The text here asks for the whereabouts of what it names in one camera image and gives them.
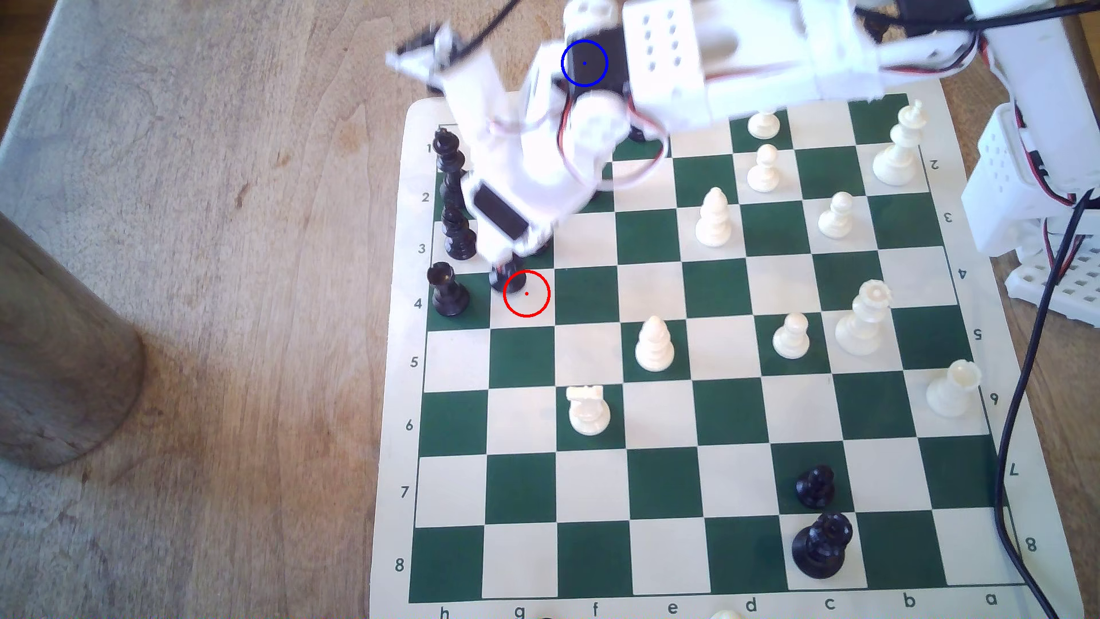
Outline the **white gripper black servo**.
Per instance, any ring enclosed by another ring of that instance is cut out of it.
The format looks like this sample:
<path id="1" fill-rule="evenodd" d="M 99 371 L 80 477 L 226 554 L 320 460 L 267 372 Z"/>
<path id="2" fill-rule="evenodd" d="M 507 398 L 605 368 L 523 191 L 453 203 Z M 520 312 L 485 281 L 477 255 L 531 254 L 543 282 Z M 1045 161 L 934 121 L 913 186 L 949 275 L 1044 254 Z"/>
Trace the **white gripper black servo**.
<path id="1" fill-rule="evenodd" d="M 553 226 L 595 194 L 612 151 L 629 134 L 617 92 L 582 93 L 561 120 L 561 58 L 562 49 L 538 49 L 516 97 L 502 86 L 488 49 L 435 71 L 469 150 L 472 169 L 461 186 L 477 220 L 477 253 L 493 270 L 514 254 L 542 253 Z"/>

